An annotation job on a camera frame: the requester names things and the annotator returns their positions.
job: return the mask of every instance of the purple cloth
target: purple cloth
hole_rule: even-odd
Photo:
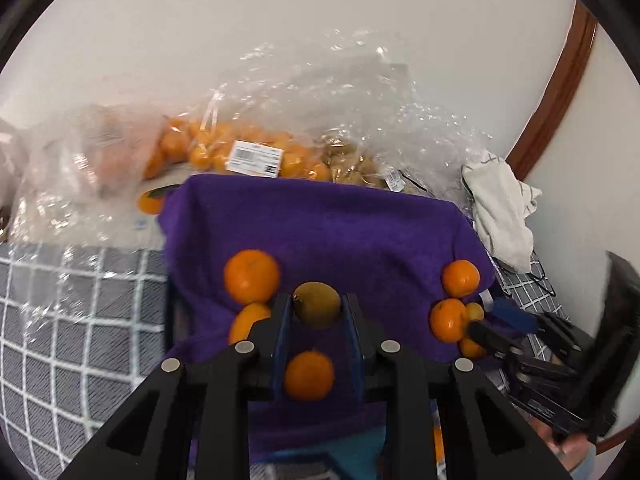
[[[172,350],[201,362],[227,345],[242,308],[225,291],[223,267],[238,251],[273,255],[280,290],[325,282],[354,292],[366,317],[386,335],[432,360],[450,362],[458,346],[437,341],[429,312],[446,298],[442,269],[472,261],[479,290],[495,279],[494,267],[465,216],[449,202],[324,182],[202,174],[167,198],[159,216],[166,234],[169,274],[193,311],[191,336]],[[334,362],[336,380],[319,402],[279,400],[250,407],[252,459],[312,446],[384,424],[384,406],[359,404],[352,392],[346,332],[295,323],[290,355],[315,348]]]

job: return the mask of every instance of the teal cloth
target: teal cloth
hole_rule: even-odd
[[[385,445],[385,427],[331,440],[317,446],[277,451],[265,462],[282,462],[300,456],[329,456],[353,480],[376,480],[376,462]]]
[[[591,446],[587,456],[584,457],[582,462],[580,462],[576,467],[571,469],[571,478],[574,480],[589,480],[591,477],[591,473],[593,473],[593,468],[596,465],[596,447]]]

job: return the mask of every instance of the white towel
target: white towel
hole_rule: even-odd
[[[516,272],[531,272],[533,234],[524,219],[542,192],[516,179],[499,156],[485,151],[480,162],[462,167],[474,196],[474,229],[487,251]]]

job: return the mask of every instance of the gray checkered blanket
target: gray checkered blanket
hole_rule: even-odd
[[[53,248],[37,251],[37,258],[20,260],[0,244],[0,429],[34,478],[55,480],[162,357],[166,269],[157,251],[82,248],[63,263]],[[538,281],[498,265],[496,270],[503,290],[522,309],[564,317],[546,277]],[[532,271],[544,276],[535,254]],[[61,272],[89,306],[88,315],[78,320],[51,310],[31,341],[20,322],[23,302],[37,304],[52,273]],[[15,282],[28,283],[28,290],[16,290]],[[533,335],[528,351],[551,359]],[[500,370],[489,377],[505,388]],[[442,474],[444,464],[438,470]],[[338,478],[321,463],[258,464],[251,475],[253,480]]]

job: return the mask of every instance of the clear plastic wrap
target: clear plastic wrap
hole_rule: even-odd
[[[129,261],[148,237],[135,196],[161,121],[149,107],[92,105],[28,132],[30,159],[10,233],[8,299],[20,308],[29,338],[52,312],[79,320],[98,307],[108,310],[108,292],[96,296],[98,280],[138,272]]]
[[[5,242],[9,234],[15,191],[28,157],[20,132],[0,120],[0,243]]]
[[[148,215],[162,207],[163,189],[193,173],[238,171],[237,141],[277,158],[247,174],[433,196],[469,212],[461,167],[488,137],[421,97],[394,57],[402,48],[389,47],[397,43],[333,32],[303,46],[265,44],[179,115],[92,105],[32,128],[10,255],[10,299],[27,334],[52,311],[108,311],[100,280],[143,272],[127,262],[162,245]]]
[[[235,140],[284,150],[279,176],[385,188],[399,170],[404,192],[470,212],[461,167],[488,136],[421,97],[396,38],[339,32],[305,46],[262,45],[221,76],[199,107],[177,118],[195,170],[227,172]]]

